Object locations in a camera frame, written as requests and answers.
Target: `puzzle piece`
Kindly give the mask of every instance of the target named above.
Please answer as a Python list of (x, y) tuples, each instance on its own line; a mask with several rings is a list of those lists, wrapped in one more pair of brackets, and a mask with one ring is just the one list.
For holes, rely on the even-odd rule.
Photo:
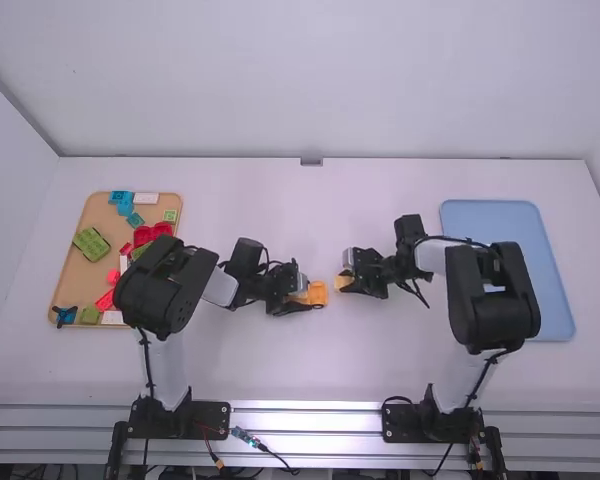
[(160, 235), (169, 235), (173, 237), (173, 228), (167, 222), (158, 222), (153, 227), (142, 226), (133, 231), (133, 245), (141, 247), (142, 245), (154, 241)]
[(165, 210), (162, 215), (162, 220), (167, 223), (171, 223), (173, 225), (178, 221), (178, 211), (177, 210)]
[(122, 312), (117, 310), (108, 310), (102, 314), (100, 325), (124, 325)]
[(153, 241), (153, 229), (146, 225), (137, 227), (133, 231), (133, 246), (138, 248), (142, 245)]
[(131, 253), (131, 250), (133, 250), (133, 245), (127, 242), (120, 249), (120, 255), (129, 255)]
[(118, 280), (120, 280), (120, 272), (115, 268), (109, 270), (109, 273), (107, 273), (107, 283), (109, 285), (115, 285), (118, 283)]
[(117, 205), (120, 202), (133, 202), (133, 193), (127, 190), (113, 190), (109, 194), (109, 205)]
[(95, 228), (85, 228), (73, 236), (73, 244), (80, 249), (90, 262), (97, 262), (104, 257), (111, 246), (102, 238)]
[(169, 222), (158, 222), (153, 226), (154, 240), (160, 235), (169, 235), (173, 237), (173, 227), (169, 225)]
[(101, 312), (111, 310), (113, 307), (113, 288), (105, 293), (96, 302), (96, 308)]
[(136, 212), (127, 217), (127, 223), (133, 228), (138, 228), (140, 225), (144, 225), (144, 219)]
[(149, 248), (151, 246), (153, 242), (149, 242), (149, 243), (145, 243), (143, 246), (136, 248), (133, 252), (131, 252), (131, 258), (133, 259), (133, 261), (135, 262), (138, 258), (140, 258), (140, 255), (142, 255), (147, 248)]
[(120, 255), (120, 276), (124, 275), (124, 272), (129, 268), (129, 257), (126, 255)]
[(130, 200), (123, 200), (117, 205), (118, 215), (128, 217), (133, 213), (133, 203)]
[(140, 205), (155, 205), (160, 198), (159, 193), (136, 193), (133, 196), (133, 203)]
[(98, 320), (100, 320), (100, 315), (102, 314), (98, 310), (98, 307), (89, 305), (82, 309), (78, 321), (83, 325), (97, 325)]
[(51, 307), (51, 310), (56, 312), (56, 325), (58, 328), (62, 328), (63, 325), (70, 325), (76, 320), (76, 314), (78, 313), (78, 307), (60, 308), (55, 305)]

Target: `connector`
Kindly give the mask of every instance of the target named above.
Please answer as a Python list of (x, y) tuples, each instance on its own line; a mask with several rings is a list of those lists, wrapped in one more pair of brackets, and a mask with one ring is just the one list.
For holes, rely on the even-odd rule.
[(262, 448), (267, 448), (267, 447), (262, 445), (260, 440), (258, 440), (256, 437), (251, 435), (246, 430), (243, 430), (242, 428), (238, 427), (237, 425), (231, 429), (231, 435), (233, 435), (236, 438), (239, 438), (244, 443), (248, 444), (250, 447), (257, 448), (261, 452), (268, 451), (268, 449), (267, 450), (262, 449)]

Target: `blue toy piece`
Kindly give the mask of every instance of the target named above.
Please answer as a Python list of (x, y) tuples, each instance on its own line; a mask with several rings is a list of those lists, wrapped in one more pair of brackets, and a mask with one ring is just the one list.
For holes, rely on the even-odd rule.
[(144, 225), (144, 219), (136, 212), (127, 217), (127, 223), (131, 225), (132, 228), (138, 228), (140, 225)]
[(118, 207), (118, 215), (122, 215), (123, 217), (128, 217), (133, 213), (133, 202), (123, 200), (117, 205)]
[(109, 194), (109, 205), (118, 205), (121, 202), (133, 203), (133, 192), (127, 190), (113, 190)]
[(55, 305), (51, 307), (51, 310), (57, 313), (56, 315), (56, 326), (62, 328), (63, 325), (70, 325), (76, 321), (76, 315), (78, 314), (78, 307), (60, 308)]

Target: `green toy block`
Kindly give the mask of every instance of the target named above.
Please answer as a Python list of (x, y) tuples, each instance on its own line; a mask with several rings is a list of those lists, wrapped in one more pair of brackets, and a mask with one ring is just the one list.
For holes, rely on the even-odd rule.
[(78, 321), (83, 325), (97, 325), (101, 315), (102, 313), (95, 305), (89, 305), (80, 312)]
[(178, 211), (177, 210), (165, 210), (164, 215), (162, 216), (163, 222), (171, 223), (172, 225), (176, 224), (178, 220)]
[(82, 254), (90, 262), (97, 262), (111, 250), (111, 246), (102, 238), (100, 232), (93, 227), (85, 228), (76, 233), (73, 236), (73, 244), (82, 251)]
[(138, 215), (138, 212), (135, 212), (127, 217), (127, 223), (132, 228), (138, 228), (140, 225), (144, 225), (144, 218)]
[(140, 255), (142, 255), (147, 250), (147, 248), (149, 248), (151, 246), (152, 243), (153, 242), (145, 243), (141, 247), (138, 247), (135, 250), (132, 250), (131, 251), (131, 259), (135, 262), (138, 258), (140, 258)]

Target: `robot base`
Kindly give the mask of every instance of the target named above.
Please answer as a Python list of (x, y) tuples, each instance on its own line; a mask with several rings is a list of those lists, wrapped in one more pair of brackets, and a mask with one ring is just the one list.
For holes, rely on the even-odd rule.
[(441, 413), (431, 385), (418, 405), (388, 404), (382, 410), (382, 438), (387, 443), (468, 444), (472, 436), (484, 436), (482, 412), (469, 407)]
[(191, 389), (173, 412), (164, 410), (157, 400), (138, 398), (131, 405), (126, 436), (187, 440), (204, 440), (206, 436), (208, 440), (226, 440), (229, 435), (230, 412), (231, 405), (227, 402), (192, 400)]

